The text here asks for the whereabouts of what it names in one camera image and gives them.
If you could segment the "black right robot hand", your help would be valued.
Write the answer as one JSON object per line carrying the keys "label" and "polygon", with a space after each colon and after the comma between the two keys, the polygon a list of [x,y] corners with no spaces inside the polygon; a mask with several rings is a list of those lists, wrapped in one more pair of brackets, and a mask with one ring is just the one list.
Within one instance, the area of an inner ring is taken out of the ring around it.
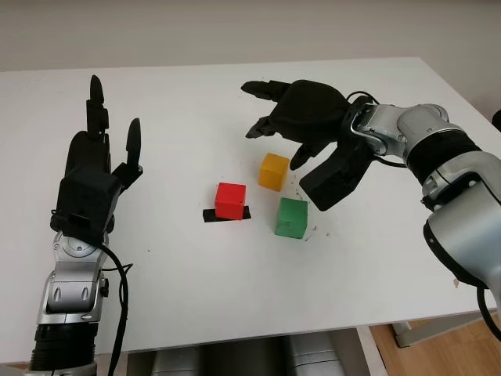
{"label": "black right robot hand", "polygon": [[335,88],[314,81],[248,81],[241,89],[259,99],[276,103],[270,115],[258,119],[248,139],[280,134],[301,146],[290,160],[296,170],[335,142],[349,102]]}

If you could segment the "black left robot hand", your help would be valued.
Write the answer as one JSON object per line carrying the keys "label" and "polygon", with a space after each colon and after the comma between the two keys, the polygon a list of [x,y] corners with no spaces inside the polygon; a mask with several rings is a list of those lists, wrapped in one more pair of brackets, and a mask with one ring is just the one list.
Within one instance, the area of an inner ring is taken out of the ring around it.
{"label": "black left robot hand", "polygon": [[141,123],[138,118],[132,120],[128,129],[126,151],[127,161],[115,170],[111,169],[109,113],[104,106],[102,83],[96,75],[90,81],[89,98],[86,100],[87,128],[78,132],[70,142],[65,172],[69,173],[78,165],[90,165],[98,170],[115,175],[125,191],[142,174],[139,165],[141,153]]}

